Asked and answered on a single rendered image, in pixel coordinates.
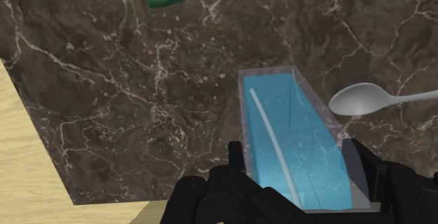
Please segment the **clear blue rectangular container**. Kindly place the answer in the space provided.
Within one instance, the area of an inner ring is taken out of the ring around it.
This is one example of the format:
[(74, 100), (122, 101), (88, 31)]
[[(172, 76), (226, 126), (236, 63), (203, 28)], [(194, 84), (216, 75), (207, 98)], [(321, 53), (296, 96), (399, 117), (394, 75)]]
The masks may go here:
[(294, 66), (239, 70), (246, 174), (307, 213), (371, 212), (359, 153)]

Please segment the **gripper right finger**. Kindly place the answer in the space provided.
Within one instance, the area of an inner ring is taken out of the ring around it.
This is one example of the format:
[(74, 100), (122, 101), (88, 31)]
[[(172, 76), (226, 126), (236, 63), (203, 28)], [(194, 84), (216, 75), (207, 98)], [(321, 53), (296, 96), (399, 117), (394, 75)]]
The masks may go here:
[(342, 154), (354, 184), (380, 215), (394, 224), (438, 224), (438, 171), (428, 178), (403, 164), (385, 161), (354, 138), (343, 139)]

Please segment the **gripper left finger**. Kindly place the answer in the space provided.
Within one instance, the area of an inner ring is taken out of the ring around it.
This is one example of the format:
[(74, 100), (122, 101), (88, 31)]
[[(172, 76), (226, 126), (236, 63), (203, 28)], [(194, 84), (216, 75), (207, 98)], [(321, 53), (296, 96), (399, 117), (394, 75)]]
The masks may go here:
[(159, 224), (294, 224), (305, 212), (246, 175), (241, 143), (228, 143), (229, 163), (208, 179), (185, 176), (175, 185)]

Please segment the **grey spoon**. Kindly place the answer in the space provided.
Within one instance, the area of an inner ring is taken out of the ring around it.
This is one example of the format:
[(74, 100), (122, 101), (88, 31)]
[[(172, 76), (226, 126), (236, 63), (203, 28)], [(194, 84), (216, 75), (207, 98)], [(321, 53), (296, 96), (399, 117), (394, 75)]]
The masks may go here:
[(359, 83), (337, 92), (328, 103), (330, 111), (341, 116), (362, 116), (387, 106), (418, 100), (438, 99), (438, 90), (395, 96), (376, 84)]

